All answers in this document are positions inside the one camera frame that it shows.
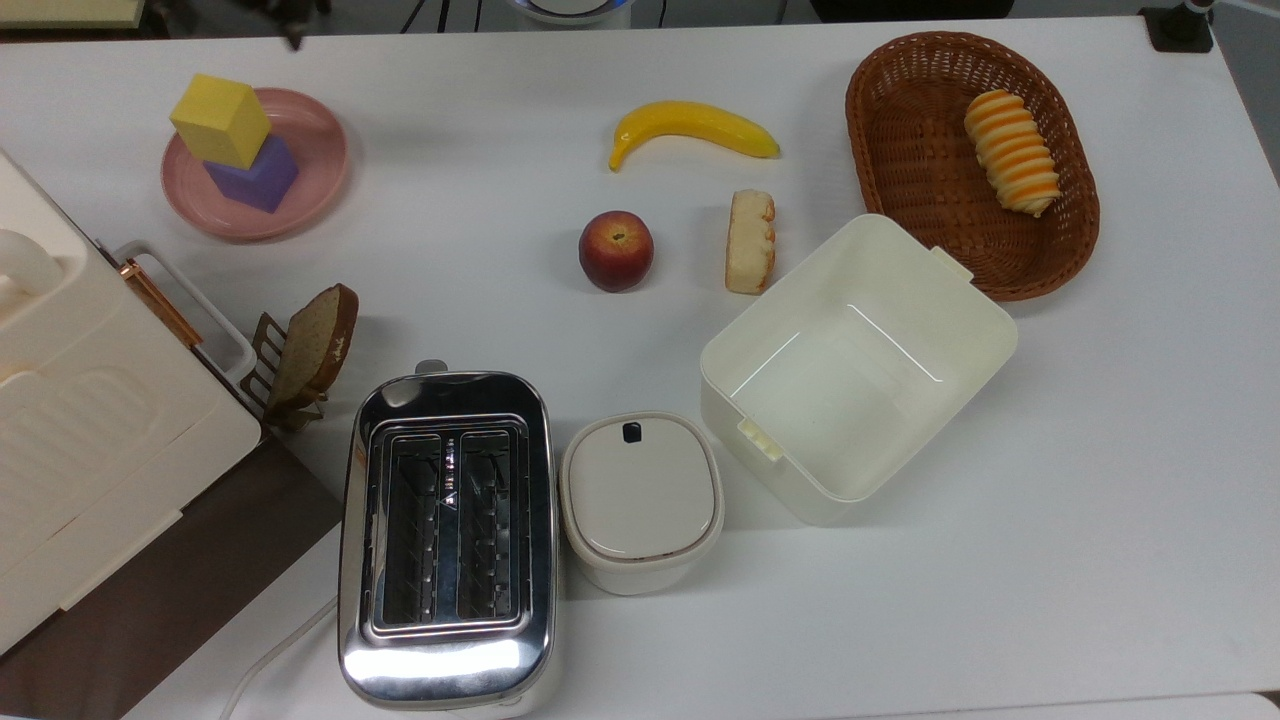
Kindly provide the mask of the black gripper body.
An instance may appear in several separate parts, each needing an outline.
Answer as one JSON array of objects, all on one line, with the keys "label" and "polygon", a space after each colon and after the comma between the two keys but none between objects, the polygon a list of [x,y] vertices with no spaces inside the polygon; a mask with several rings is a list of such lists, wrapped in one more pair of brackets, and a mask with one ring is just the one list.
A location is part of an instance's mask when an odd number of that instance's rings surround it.
[{"label": "black gripper body", "polygon": [[312,15],[329,15],[332,13],[332,1],[328,0],[253,0],[241,1],[239,4],[283,27],[306,26],[312,19]]}]

